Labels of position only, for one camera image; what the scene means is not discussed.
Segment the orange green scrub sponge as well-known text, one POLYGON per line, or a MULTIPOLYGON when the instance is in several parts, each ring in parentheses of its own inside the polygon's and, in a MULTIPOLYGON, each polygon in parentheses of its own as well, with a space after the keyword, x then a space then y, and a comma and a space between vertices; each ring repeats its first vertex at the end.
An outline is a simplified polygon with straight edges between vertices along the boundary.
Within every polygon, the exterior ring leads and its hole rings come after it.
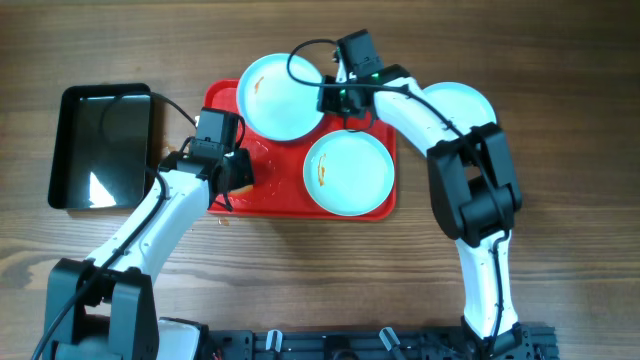
POLYGON ((228 194, 233 195, 233 196, 240 196, 240 195, 245 194, 247 192, 250 192, 252 190, 253 190, 253 185, 246 185, 246 186, 243 186, 243 187, 238 188, 238 189, 229 190, 228 194))

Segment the light blue plate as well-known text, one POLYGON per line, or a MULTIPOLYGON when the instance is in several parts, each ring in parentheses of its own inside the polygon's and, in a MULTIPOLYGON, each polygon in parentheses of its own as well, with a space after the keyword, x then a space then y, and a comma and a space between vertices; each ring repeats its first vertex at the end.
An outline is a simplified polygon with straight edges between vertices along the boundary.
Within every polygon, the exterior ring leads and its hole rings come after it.
POLYGON ((331 214, 355 217, 382 205, 395 183, 390 152, 374 136, 338 130, 317 140, 302 167, 311 199, 331 214))
POLYGON ((236 104, 247 125, 274 141, 312 132, 324 114, 317 110, 321 73, 308 60, 286 53, 264 56, 242 74, 236 104))
POLYGON ((423 89, 426 100, 460 132, 488 123, 498 124, 495 110, 476 89, 458 82, 440 82, 423 89))

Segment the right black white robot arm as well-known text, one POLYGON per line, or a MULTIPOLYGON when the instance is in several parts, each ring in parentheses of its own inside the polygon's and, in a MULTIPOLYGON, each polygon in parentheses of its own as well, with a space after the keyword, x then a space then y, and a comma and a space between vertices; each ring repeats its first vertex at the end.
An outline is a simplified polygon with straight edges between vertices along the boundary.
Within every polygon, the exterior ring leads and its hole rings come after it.
POLYGON ((495 110, 458 82, 425 88, 399 65, 364 77, 324 77, 318 108, 336 115, 371 112, 425 156, 434 217, 458 250, 467 356, 490 359, 518 345, 509 245, 522 194, 495 110))

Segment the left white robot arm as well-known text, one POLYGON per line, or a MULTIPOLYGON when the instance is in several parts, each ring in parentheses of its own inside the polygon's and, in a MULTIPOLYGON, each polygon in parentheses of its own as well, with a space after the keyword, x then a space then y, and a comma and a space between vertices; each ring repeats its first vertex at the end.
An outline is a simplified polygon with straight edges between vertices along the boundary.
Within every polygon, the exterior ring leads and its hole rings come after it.
POLYGON ((248 150, 173 152, 122 227, 48 278, 36 359, 206 359, 207 326, 156 314, 153 284, 184 233, 218 196, 253 181, 248 150))

